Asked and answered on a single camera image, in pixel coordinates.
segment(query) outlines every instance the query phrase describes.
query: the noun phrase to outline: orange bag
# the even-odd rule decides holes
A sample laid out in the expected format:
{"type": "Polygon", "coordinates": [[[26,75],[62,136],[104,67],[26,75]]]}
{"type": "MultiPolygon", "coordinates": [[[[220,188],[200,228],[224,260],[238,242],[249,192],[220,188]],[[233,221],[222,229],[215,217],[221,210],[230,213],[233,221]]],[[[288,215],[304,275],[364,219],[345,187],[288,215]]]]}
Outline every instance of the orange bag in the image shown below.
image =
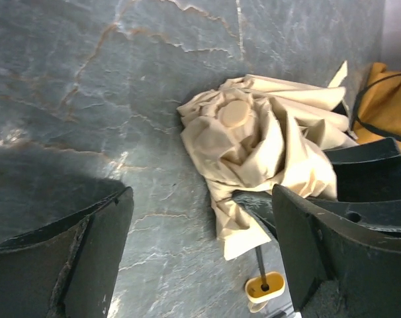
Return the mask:
{"type": "Polygon", "coordinates": [[[353,108],[353,131],[359,144],[394,137],[401,149],[401,72],[374,63],[353,108]]]}

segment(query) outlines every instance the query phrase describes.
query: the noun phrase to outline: stone countertop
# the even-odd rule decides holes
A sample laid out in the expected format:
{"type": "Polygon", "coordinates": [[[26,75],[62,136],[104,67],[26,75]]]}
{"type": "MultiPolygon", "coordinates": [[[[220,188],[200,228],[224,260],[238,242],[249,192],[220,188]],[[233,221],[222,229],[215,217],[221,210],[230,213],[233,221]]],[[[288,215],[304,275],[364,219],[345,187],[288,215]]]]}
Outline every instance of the stone countertop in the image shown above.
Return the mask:
{"type": "MultiPolygon", "coordinates": [[[[175,109],[246,73],[326,85],[344,60],[351,105],[379,59],[383,8],[384,0],[0,0],[0,150],[25,142],[30,160],[134,188],[110,318],[250,317],[243,288],[258,275],[255,253],[224,261],[175,109]]],[[[11,231],[69,210],[34,213],[11,231]]],[[[264,253],[267,270],[282,268],[275,242],[264,253]]],[[[275,310],[271,302],[254,316],[275,310]]]]}

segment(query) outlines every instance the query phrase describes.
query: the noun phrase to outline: gray stone surface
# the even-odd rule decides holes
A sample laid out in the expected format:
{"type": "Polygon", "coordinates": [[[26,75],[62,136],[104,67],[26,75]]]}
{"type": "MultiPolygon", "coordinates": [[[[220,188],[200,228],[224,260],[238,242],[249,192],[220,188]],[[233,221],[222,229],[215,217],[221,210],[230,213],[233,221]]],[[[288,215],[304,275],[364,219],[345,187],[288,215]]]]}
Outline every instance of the gray stone surface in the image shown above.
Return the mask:
{"type": "MultiPolygon", "coordinates": [[[[383,7],[384,0],[0,0],[0,149],[25,141],[27,160],[47,160],[58,178],[76,171],[134,188],[109,317],[250,317],[243,285],[257,274],[255,253],[224,261],[175,109],[247,72],[326,85],[345,59],[351,104],[379,58],[383,7]]],[[[4,235],[63,216],[58,211],[34,211],[4,235]]],[[[282,268],[275,243],[264,253],[268,270],[282,268]]],[[[280,300],[288,299],[286,292],[280,300]]]]}

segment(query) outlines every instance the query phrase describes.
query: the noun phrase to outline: black strap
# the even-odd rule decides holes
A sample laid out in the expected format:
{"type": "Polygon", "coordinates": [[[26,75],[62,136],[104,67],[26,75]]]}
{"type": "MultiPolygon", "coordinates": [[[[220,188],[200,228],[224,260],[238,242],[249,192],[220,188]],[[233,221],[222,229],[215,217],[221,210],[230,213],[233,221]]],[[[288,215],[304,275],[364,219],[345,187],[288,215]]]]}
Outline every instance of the black strap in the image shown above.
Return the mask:
{"type": "Polygon", "coordinates": [[[372,88],[372,86],[374,86],[374,85],[376,85],[376,84],[378,84],[378,83],[380,83],[382,81],[388,80],[390,78],[395,78],[396,76],[401,76],[401,73],[394,74],[394,75],[387,76],[385,78],[379,79],[378,81],[375,81],[374,83],[368,85],[366,88],[362,89],[358,93],[357,99],[356,99],[355,104],[353,106],[353,122],[357,121],[361,126],[363,126],[365,129],[367,129],[368,131],[371,131],[374,134],[377,134],[377,135],[382,136],[382,137],[393,137],[396,140],[401,142],[401,136],[399,134],[394,134],[392,132],[385,131],[383,129],[375,127],[372,124],[364,123],[358,116],[359,106],[360,106],[360,104],[362,102],[362,99],[364,98],[364,95],[366,94],[366,92],[368,92],[368,90],[370,88],[372,88]]]}

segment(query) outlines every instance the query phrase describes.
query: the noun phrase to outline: screw hole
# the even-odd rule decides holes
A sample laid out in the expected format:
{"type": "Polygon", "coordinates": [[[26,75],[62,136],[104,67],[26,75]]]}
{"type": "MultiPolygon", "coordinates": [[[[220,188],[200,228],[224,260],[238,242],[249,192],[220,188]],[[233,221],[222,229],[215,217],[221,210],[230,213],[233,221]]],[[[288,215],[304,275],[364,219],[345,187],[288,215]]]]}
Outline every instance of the screw hole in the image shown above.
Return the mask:
{"type": "Polygon", "coordinates": [[[345,214],[345,217],[346,219],[354,223],[358,223],[362,219],[361,215],[356,212],[348,212],[345,214]]]}

